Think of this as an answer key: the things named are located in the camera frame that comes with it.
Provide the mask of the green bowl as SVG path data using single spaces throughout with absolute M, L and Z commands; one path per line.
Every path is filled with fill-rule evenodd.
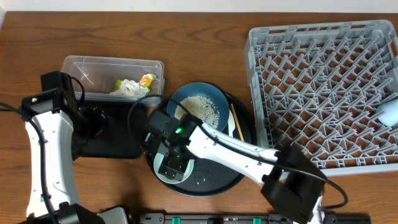
M 193 168 L 194 168 L 195 161 L 194 161 L 193 159 L 190 159 L 189 162 L 188 162 L 187 168 L 186 168 L 186 170 L 185 170 L 185 173 L 184 173 L 184 175 L 183 175 L 182 180 L 174 180 L 174 179 L 172 180 L 172 179 L 169 179 L 169 178 L 167 178 L 165 175 L 163 175 L 163 174 L 161 174 L 161 173 L 159 172 L 159 168 L 160 168 L 160 166 L 162 165 L 163 159 L 164 159 L 164 155 L 163 155 L 163 154 L 160 154 L 160 153 L 157 153 L 157 154 L 155 155 L 155 158 L 154 158 L 154 161 L 153 161 L 153 168 L 154 168 L 154 171 L 155 171 L 155 175 L 156 175 L 163 183 L 166 183 L 166 184 L 179 184 L 179 183 L 181 183 L 181 182 L 184 182 L 186 179 L 188 179 L 188 177 L 189 177 L 189 176 L 191 175 L 191 173 L 193 172 Z

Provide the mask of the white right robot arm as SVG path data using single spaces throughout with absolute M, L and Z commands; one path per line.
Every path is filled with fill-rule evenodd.
M 325 175 L 300 151 L 255 146 L 224 134 L 192 115 L 181 119 L 156 110 L 147 122 L 160 141 L 156 175 L 168 184 L 181 183 L 196 158 L 224 165 L 261 186 L 272 208 L 295 223 L 321 223 Z

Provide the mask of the yellow green snack wrapper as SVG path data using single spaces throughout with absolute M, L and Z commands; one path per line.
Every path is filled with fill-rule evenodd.
M 143 75 L 142 77 L 141 77 L 141 79 L 138 81 L 138 83 L 141 85 L 141 86 L 144 86 L 144 87 L 150 87 L 150 85 L 152 84 L 152 82 L 153 82 L 153 80 L 155 80 L 156 79 L 156 76 L 153 74 L 153 73 L 148 73 L 148 74 L 145 74 L 145 75 Z

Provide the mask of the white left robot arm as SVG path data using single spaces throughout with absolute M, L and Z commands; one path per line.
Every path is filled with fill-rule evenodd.
M 29 135 L 32 185 L 26 223 L 128 223 L 123 207 L 101 213 L 81 204 L 73 160 L 81 155 L 73 143 L 87 144 L 106 125 L 104 114 L 81 109 L 74 77 L 54 71 L 41 75 L 42 91 L 22 99 L 21 117 Z

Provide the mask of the white paper napkin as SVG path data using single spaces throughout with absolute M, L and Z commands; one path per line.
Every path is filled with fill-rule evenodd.
M 117 80 L 111 95 L 146 96 L 150 92 L 148 87 L 141 86 L 134 80 Z

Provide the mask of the light blue cup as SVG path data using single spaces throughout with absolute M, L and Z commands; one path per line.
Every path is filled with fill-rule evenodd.
M 394 126 L 398 123 L 398 102 L 397 100 L 392 100 L 390 102 L 384 103 L 377 107 L 376 112 L 382 113 L 378 119 L 386 126 Z

